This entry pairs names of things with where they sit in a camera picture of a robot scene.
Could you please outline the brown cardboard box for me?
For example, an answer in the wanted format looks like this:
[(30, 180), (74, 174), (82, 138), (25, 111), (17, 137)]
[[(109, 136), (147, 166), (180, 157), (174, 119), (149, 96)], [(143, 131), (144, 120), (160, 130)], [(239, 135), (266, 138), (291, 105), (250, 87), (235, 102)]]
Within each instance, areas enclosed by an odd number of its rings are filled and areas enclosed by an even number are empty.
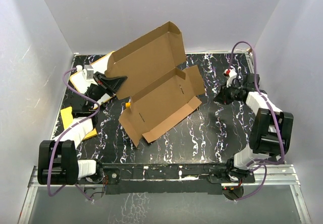
[(116, 92), (130, 98), (119, 122), (135, 146), (142, 138), (151, 143), (193, 113), (205, 94), (199, 67), (183, 70), (186, 62), (182, 33), (166, 22), (111, 53), (105, 76), (127, 79)]

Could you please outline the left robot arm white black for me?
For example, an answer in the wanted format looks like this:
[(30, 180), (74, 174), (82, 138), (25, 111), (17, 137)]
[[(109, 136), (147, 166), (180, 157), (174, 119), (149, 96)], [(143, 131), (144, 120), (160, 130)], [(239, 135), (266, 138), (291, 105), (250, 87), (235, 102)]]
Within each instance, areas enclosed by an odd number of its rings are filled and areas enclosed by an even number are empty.
[(108, 95), (113, 97), (127, 80), (127, 76), (106, 77), (95, 72), (85, 92), (74, 89), (84, 98), (81, 108), (72, 110), (72, 122), (57, 137), (40, 143), (38, 152), (37, 180), (41, 185), (73, 185), (82, 178), (99, 183), (104, 170), (93, 159), (79, 160), (76, 149), (85, 136), (95, 129), (99, 100)]

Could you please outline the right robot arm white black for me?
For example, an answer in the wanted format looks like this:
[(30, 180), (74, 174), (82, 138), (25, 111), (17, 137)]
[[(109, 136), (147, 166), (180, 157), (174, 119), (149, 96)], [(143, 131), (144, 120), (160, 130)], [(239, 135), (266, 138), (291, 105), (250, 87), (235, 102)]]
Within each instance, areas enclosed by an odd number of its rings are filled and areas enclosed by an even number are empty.
[(224, 83), (214, 101), (228, 105), (233, 101), (244, 102), (255, 114), (249, 143), (226, 162), (220, 176), (231, 182), (247, 177), (256, 164), (282, 164), (291, 142), (294, 117), (282, 111), (259, 89), (260, 76), (247, 74), (242, 81), (233, 70), (225, 70)]

